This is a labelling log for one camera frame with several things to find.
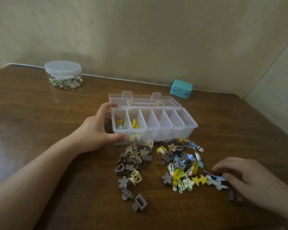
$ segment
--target jar lid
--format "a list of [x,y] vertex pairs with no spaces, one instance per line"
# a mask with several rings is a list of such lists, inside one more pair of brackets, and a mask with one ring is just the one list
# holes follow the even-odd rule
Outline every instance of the jar lid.
[[45,64],[45,70],[51,75],[76,76],[81,73],[81,66],[75,62],[57,60]]

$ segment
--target plastic box lid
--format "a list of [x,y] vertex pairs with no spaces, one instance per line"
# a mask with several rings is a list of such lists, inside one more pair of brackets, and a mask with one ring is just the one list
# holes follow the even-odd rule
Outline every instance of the plastic box lid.
[[161,96],[154,92],[152,95],[132,95],[131,91],[123,91],[122,94],[109,94],[110,102],[115,102],[123,108],[174,108],[181,105],[171,96]]

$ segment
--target round clear plastic jar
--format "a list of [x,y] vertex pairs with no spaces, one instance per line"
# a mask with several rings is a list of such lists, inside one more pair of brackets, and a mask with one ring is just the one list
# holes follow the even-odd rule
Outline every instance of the round clear plastic jar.
[[77,88],[82,83],[81,66],[71,61],[50,61],[45,64],[49,83],[61,89]]

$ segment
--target yellow star clip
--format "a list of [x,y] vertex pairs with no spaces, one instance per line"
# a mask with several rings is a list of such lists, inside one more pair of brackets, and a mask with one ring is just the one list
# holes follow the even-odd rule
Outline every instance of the yellow star clip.
[[192,178],[192,181],[197,185],[197,186],[200,186],[200,180],[195,177],[195,178]]
[[200,175],[199,180],[202,182],[203,185],[204,185],[205,183],[209,184],[207,178],[204,177],[202,174]]

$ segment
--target clear plastic organizer box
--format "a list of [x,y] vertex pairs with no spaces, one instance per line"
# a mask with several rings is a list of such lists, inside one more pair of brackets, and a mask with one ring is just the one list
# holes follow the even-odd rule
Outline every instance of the clear plastic organizer box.
[[[128,142],[119,144],[187,139],[197,127],[185,108],[171,96],[161,96],[159,92],[150,96],[132,95],[131,91],[123,91],[122,94],[109,94],[109,100],[119,104],[119,107],[111,108],[114,133],[125,133],[130,137]],[[134,119],[138,128],[132,127]],[[122,120],[126,121],[125,129],[116,129],[115,121]]]

